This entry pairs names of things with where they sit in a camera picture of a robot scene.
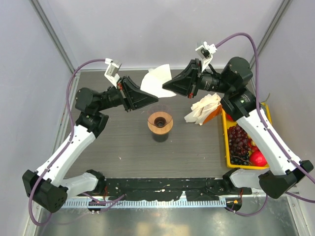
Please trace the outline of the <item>white paper sheet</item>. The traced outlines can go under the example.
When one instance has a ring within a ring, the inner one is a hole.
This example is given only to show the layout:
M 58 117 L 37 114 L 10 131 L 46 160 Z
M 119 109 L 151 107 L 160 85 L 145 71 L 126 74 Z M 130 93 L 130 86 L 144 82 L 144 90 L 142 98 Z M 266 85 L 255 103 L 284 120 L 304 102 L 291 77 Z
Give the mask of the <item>white paper sheet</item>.
M 140 89 L 158 98 L 173 97 L 176 93 L 162 88 L 163 84 L 171 79 L 170 65 L 164 64 L 155 69 L 149 69 L 141 82 Z

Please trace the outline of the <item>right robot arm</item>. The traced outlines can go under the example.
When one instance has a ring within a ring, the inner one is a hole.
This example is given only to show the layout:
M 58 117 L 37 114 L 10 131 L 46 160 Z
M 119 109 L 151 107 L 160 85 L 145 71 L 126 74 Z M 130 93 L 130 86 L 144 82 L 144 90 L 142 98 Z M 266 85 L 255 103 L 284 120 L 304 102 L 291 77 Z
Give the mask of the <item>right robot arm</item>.
M 257 188 L 273 199 L 279 198 L 313 170 L 309 160 L 302 161 L 284 143 L 269 122 L 255 95 L 246 85 L 253 74 L 244 58 L 233 57 L 221 73 L 201 70 L 201 62 L 192 59 L 188 66 L 162 87 L 192 98 L 199 90 L 224 94 L 223 110 L 237 122 L 255 142 L 269 168 L 264 170 L 234 169 L 225 174 L 225 192 L 235 193 L 242 187 Z

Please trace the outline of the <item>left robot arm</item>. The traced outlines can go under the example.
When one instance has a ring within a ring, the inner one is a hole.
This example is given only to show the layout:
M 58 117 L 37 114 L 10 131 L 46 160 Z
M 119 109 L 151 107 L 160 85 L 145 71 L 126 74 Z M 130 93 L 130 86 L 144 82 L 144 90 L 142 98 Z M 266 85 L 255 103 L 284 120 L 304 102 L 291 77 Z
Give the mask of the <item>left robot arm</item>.
M 29 199 L 54 213 L 67 199 L 76 195 L 85 192 L 101 195 L 105 191 L 105 183 L 100 172 L 88 170 L 69 179 L 64 177 L 65 174 L 83 150 L 104 130 L 109 116 L 102 114 L 103 110 L 120 105 L 126 111 L 143 108 L 158 102 L 158 90 L 158 85 L 150 76 L 145 76 L 140 86 L 124 76 L 104 92 L 79 89 L 75 107 L 81 113 L 68 139 L 35 172 L 27 170 L 22 176 Z

